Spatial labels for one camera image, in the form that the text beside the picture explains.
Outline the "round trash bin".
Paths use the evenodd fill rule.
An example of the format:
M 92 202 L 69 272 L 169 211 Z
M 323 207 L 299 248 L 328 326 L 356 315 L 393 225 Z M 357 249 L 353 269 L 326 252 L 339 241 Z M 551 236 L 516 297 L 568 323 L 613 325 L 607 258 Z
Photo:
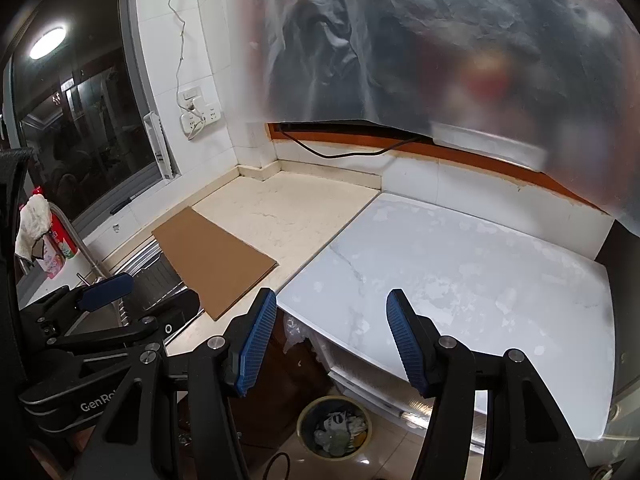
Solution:
M 347 396 L 322 396 L 299 414 L 296 437 L 306 450 L 329 462 L 350 460 L 373 436 L 366 409 Z

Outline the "brown cardboard sheet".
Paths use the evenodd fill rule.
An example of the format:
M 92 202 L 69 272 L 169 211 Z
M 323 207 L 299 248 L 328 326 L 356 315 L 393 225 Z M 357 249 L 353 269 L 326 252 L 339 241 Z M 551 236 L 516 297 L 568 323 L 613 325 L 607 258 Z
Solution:
M 190 207 L 158 226 L 153 236 L 215 321 L 278 265 Z

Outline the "red detergent bottle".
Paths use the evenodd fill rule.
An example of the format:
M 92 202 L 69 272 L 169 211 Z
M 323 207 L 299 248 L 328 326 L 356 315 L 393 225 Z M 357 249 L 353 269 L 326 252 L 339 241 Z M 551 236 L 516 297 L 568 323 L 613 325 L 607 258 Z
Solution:
M 51 211 L 40 186 L 32 191 L 28 202 L 37 233 L 32 245 L 32 258 L 52 280 L 63 270 L 66 261 L 76 256 L 78 248 L 68 229 L 62 225 L 60 216 Z

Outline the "white cloth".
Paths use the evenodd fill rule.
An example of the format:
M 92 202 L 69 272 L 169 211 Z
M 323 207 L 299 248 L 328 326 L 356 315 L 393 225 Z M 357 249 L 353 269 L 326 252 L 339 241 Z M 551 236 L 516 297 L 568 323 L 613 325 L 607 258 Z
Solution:
M 38 240 L 51 229 L 51 224 L 51 211 L 47 199 L 41 194 L 30 196 L 20 210 L 15 255 L 32 262 L 32 250 Z

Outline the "dark window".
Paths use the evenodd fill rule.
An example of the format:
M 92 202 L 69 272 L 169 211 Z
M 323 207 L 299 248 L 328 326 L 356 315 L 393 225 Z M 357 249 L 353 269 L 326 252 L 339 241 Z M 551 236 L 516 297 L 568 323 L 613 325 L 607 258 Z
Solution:
M 26 0 L 1 36 L 9 146 L 29 148 L 40 188 L 89 233 L 162 180 L 134 0 Z

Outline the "translucent plastic sheet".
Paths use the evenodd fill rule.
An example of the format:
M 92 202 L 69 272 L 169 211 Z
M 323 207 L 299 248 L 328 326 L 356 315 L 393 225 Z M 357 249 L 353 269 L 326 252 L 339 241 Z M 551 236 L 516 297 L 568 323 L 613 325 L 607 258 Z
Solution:
M 618 0 L 228 0 L 239 106 L 548 174 L 639 227 L 639 21 Z

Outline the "white wall socket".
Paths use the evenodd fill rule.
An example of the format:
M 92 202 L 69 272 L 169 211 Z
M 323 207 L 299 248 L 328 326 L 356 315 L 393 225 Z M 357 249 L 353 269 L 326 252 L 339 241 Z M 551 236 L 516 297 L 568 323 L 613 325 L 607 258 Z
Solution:
M 205 127 L 221 120 L 221 112 L 216 103 L 207 103 L 200 87 L 186 89 L 177 94 L 180 108 L 180 124 L 184 135 L 192 140 Z

